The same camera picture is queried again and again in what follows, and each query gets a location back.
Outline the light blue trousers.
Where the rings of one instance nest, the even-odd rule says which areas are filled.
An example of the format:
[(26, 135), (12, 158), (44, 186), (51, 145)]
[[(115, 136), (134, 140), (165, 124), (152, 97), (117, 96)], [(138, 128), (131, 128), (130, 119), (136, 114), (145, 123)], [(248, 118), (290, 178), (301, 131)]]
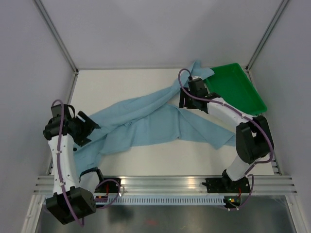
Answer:
[(169, 104), (187, 87), (188, 75), (182, 73), (173, 84), (142, 97), (119, 101), (89, 117), (100, 128), (94, 130), (87, 145), (74, 152), (77, 175), (97, 167), (103, 155), (124, 152), (131, 147), (168, 143), (176, 139), (205, 142), (215, 149), (235, 146), (233, 132), (186, 109)]

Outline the green plastic tray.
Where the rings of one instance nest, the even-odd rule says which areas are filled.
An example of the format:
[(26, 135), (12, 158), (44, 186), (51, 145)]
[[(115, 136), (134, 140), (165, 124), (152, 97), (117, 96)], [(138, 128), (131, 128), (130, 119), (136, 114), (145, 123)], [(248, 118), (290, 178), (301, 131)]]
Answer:
[(213, 67), (212, 70), (214, 75), (205, 79), (210, 92), (217, 93), (244, 113), (255, 116), (267, 111), (267, 106), (239, 64)]

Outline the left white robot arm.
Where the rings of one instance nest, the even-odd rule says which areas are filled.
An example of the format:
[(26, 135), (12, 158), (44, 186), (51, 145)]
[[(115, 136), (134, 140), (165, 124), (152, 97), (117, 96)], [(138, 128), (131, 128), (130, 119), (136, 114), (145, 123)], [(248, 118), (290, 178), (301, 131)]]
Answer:
[(96, 203), (92, 192), (80, 186), (74, 161), (75, 146), (90, 143), (88, 136), (100, 126), (60, 100), (52, 103), (51, 112), (52, 118), (43, 131), (54, 169), (52, 197), (46, 199), (46, 208), (61, 224), (76, 221), (83, 227), (84, 218), (96, 212)]

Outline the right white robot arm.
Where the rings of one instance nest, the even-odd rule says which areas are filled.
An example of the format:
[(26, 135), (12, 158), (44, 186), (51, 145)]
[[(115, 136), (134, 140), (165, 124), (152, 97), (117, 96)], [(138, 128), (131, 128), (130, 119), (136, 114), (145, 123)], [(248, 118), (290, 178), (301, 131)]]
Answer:
[(190, 80), (188, 90), (185, 89), (180, 77), (178, 77), (178, 82), (187, 97), (203, 103), (208, 114), (236, 129), (237, 156), (225, 171), (227, 177), (221, 181), (222, 188), (226, 192), (233, 192), (239, 187), (239, 180), (247, 176), (255, 165), (267, 164), (272, 161), (274, 146), (269, 125), (264, 117), (255, 118), (241, 112), (217, 93), (208, 93), (206, 88), (203, 90), (203, 96), (195, 96), (193, 89), (197, 87), (195, 82), (199, 83), (199, 87), (204, 87), (204, 82), (200, 78)]

